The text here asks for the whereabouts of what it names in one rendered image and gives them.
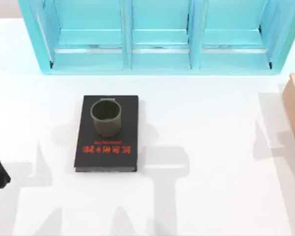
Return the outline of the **olive green cup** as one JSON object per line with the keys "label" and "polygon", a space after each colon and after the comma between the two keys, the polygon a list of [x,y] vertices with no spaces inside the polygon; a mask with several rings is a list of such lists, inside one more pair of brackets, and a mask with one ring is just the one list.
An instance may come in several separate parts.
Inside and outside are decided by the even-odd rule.
{"label": "olive green cup", "polygon": [[96,132],[103,138],[116,136],[121,129],[121,105],[113,98],[100,98],[90,109]]}

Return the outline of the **black book with red lettering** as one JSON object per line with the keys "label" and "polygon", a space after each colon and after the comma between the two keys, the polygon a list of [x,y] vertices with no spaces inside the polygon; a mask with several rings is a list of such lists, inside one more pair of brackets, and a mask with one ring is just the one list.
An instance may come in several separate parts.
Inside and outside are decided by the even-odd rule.
{"label": "black book with red lettering", "polygon": [[[122,108],[120,132],[103,138],[95,130],[91,106],[113,98]],[[86,95],[83,99],[74,167],[76,172],[136,172],[139,98],[136,95]]]}

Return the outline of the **light blue rack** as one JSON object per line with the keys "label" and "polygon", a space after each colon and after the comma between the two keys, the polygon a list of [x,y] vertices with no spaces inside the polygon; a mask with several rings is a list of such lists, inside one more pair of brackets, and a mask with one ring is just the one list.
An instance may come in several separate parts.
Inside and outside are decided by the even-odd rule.
{"label": "light blue rack", "polygon": [[271,75],[295,0],[18,0],[44,74]]}

